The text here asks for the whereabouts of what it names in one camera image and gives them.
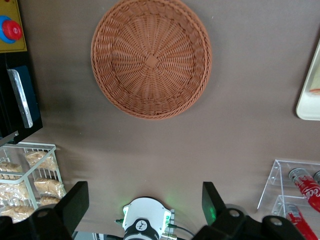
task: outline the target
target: round woven basket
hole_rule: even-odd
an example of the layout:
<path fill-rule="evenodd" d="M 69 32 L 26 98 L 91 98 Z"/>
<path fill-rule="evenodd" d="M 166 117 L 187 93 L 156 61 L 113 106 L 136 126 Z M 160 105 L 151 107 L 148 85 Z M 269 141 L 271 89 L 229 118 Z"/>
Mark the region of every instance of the round woven basket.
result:
<path fill-rule="evenodd" d="M 95 30 L 91 63 L 117 108 L 159 120 L 197 101 L 208 83 L 212 50 L 204 25 L 180 0 L 122 0 Z"/>

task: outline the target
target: basket center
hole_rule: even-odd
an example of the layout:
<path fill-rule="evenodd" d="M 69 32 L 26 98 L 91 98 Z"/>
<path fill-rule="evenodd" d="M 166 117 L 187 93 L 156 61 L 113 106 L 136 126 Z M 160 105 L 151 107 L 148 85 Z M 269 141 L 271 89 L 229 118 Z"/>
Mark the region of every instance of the basket center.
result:
<path fill-rule="evenodd" d="M 157 64 L 158 62 L 159 62 L 159 60 L 158 60 L 155 56 L 150 55 L 150 56 L 147 58 L 147 60 L 145 60 L 144 63 L 145 63 L 148 67 L 154 69 L 155 66 L 156 66 L 156 64 Z"/>

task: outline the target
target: yellow panel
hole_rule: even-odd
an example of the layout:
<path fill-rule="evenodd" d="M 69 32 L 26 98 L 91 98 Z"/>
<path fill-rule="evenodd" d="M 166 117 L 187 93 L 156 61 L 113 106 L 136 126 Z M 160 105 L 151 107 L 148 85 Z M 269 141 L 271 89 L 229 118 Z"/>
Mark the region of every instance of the yellow panel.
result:
<path fill-rule="evenodd" d="M 18 2 L 17 0 L 0 0 L 0 16 L 8 16 L 12 20 L 16 21 L 22 29 L 22 22 L 20 18 Z M 22 34 L 22 38 L 15 43 L 6 43 L 0 39 L 0 53 L 12 53 L 12 52 L 24 52 L 27 51 L 27 45 L 25 35 Z"/>

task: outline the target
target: red button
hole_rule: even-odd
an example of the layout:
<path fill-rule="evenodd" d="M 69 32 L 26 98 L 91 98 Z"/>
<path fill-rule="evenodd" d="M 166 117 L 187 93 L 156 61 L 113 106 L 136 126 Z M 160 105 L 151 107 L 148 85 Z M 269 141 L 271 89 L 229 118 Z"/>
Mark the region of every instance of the red button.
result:
<path fill-rule="evenodd" d="M 22 29 L 20 25 L 13 20 L 5 20 L 2 24 L 4 35 L 10 40 L 19 40 L 22 37 Z"/>

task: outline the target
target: coca-cola can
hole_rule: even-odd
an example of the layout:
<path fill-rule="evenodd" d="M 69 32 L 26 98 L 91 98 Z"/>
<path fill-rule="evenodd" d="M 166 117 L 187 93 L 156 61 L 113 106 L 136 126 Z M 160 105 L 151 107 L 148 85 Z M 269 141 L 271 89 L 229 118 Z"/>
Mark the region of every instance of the coca-cola can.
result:
<path fill-rule="evenodd" d="M 285 203 L 285 217 L 300 231 L 307 240 L 318 240 L 316 234 L 304 219 L 299 208 L 293 203 Z"/>
<path fill-rule="evenodd" d="M 320 184 L 320 171 L 317 171 L 317 172 L 314 174 L 313 179 L 314 179 L 318 184 Z"/>
<path fill-rule="evenodd" d="M 320 185 L 304 168 L 295 168 L 290 171 L 289 178 L 299 188 L 309 205 L 320 212 Z"/>

